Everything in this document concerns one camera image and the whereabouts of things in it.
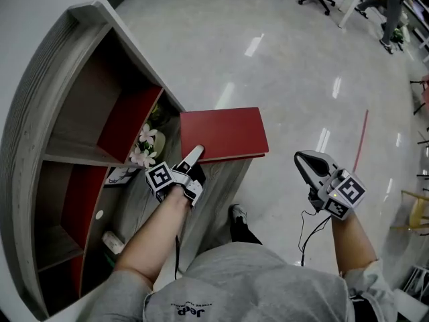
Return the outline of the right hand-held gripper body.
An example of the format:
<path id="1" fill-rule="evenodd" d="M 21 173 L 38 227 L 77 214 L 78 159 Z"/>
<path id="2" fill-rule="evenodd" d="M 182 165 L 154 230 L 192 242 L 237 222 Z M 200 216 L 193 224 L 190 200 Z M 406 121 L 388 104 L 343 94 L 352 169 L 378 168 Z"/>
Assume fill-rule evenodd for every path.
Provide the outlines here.
<path id="1" fill-rule="evenodd" d="M 326 211 L 344 221 L 362 201 L 366 188 L 344 168 L 336 169 L 317 189 L 310 189 L 308 200 L 316 211 Z"/>

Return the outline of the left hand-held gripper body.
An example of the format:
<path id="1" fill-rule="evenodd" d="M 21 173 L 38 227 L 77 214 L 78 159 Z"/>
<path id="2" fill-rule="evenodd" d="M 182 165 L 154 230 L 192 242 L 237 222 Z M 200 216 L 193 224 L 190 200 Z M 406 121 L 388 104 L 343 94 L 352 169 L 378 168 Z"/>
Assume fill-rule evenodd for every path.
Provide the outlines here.
<path id="1" fill-rule="evenodd" d="M 173 186 L 181 186 L 191 207 L 194 207 L 199 200 L 206 181 L 201 166 L 199 164 L 192 166 L 185 160 L 171 168 L 166 162 L 162 162 L 149 169 L 145 173 L 145 179 L 150 192 L 160 203 L 166 198 Z"/>

